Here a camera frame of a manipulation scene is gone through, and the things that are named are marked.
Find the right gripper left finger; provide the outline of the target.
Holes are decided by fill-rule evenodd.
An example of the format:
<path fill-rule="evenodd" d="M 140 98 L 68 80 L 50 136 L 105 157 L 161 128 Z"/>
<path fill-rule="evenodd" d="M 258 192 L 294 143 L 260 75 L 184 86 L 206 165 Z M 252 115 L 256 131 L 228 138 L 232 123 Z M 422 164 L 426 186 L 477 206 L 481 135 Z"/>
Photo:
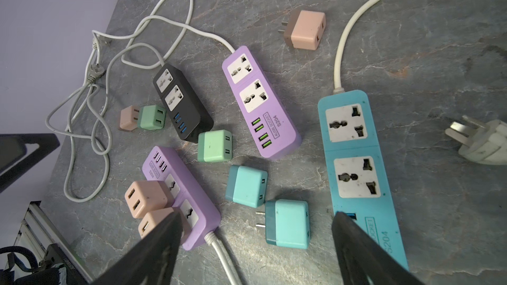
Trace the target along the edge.
<path fill-rule="evenodd" d="M 181 216 L 168 215 L 94 284 L 170 284 L 183 232 Z"/>

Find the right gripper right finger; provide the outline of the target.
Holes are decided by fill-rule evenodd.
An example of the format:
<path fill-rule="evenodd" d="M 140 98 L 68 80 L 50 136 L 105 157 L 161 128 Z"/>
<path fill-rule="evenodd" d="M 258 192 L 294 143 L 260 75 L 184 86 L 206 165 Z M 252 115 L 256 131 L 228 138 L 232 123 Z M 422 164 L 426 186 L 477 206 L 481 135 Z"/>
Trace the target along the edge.
<path fill-rule="evenodd" d="M 332 236 L 344 284 L 421 284 L 344 212 L 337 212 Z"/>

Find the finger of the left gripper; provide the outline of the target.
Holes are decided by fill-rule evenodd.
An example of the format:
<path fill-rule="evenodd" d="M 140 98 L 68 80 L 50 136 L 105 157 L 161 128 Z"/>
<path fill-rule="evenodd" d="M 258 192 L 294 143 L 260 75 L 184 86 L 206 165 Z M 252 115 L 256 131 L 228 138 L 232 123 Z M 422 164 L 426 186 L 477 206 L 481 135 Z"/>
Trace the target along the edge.
<path fill-rule="evenodd" d="M 59 146 L 53 133 L 1 135 L 1 192 Z"/>

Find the purple power strip front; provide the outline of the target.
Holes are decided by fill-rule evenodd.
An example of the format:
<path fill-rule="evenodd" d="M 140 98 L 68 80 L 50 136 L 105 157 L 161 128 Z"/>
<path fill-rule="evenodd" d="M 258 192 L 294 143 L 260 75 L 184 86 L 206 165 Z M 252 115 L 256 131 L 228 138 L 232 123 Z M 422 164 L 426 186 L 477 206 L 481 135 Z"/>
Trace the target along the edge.
<path fill-rule="evenodd" d="M 220 212 L 178 153 L 169 147 L 154 146 L 142 172 L 147 180 L 164 183 L 174 199 L 172 206 L 183 212 L 191 227 L 183 248 L 191 251 L 203 245 L 205 236 L 219 227 Z"/>

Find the purple power strip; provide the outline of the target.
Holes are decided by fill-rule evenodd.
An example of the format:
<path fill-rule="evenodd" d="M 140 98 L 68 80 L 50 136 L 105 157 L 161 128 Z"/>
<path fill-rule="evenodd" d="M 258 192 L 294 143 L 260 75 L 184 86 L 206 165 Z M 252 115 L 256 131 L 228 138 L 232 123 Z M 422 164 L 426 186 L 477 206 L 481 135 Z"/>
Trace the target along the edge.
<path fill-rule="evenodd" d="M 222 68 L 261 156 L 278 160 L 295 151 L 301 135 L 248 47 L 239 47 Z"/>
<path fill-rule="evenodd" d="M 147 180 L 164 183 L 174 199 L 172 206 L 183 212 L 191 227 L 183 248 L 191 251 L 203 245 L 205 236 L 219 227 L 220 212 L 178 153 L 169 147 L 154 146 L 142 172 Z"/>

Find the teal power strip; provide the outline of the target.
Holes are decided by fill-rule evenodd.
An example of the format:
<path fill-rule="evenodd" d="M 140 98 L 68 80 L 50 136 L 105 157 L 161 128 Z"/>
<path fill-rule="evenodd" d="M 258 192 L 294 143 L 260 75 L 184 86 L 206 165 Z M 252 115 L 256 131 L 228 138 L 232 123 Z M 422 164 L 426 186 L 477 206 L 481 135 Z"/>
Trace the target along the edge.
<path fill-rule="evenodd" d="M 318 103 L 334 212 L 344 212 L 409 267 L 368 96 L 355 90 Z"/>

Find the pink plug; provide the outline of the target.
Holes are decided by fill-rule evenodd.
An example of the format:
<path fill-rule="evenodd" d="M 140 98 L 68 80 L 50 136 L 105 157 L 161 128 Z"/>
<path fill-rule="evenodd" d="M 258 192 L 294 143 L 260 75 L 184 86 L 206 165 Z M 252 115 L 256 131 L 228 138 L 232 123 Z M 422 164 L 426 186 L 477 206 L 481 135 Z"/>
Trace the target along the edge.
<path fill-rule="evenodd" d="M 288 21 L 282 22 L 284 29 L 278 30 L 290 48 L 301 50 L 318 49 L 326 29 L 326 14 L 317 11 L 294 9 Z"/>
<path fill-rule="evenodd" d="M 123 131 L 133 131 L 138 128 L 140 109 L 137 106 L 124 108 L 120 113 L 119 128 Z"/>

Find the green plug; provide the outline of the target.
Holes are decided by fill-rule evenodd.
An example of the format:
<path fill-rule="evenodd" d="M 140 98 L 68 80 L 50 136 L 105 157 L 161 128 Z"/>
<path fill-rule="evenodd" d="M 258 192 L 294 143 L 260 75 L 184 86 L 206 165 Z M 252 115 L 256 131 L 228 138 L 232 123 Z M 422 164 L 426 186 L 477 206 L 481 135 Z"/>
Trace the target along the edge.
<path fill-rule="evenodd" d="M 144 106 L 140 109 L 137 126 L 146 130 L 159 130 L 165 126 L 166 110 L 159 105 Z"/>
<path fill-rule="evenodd" d="M 198 137 L 199 162 L 225 162 L 232 159 L 232 133 L 227 130 L 206 131 Z"/>

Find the black power strip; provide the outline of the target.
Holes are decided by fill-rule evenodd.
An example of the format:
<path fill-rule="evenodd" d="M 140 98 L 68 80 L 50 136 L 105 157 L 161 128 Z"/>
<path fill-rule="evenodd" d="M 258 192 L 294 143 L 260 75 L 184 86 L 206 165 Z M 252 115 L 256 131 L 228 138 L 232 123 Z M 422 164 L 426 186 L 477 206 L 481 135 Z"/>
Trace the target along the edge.
<path fill-rule="evenodd" d="M 181 70 L 166 63 L 153 84 L 182 141 L 197 143 L 201 133 L 213 128 L 211 115 Z"/>

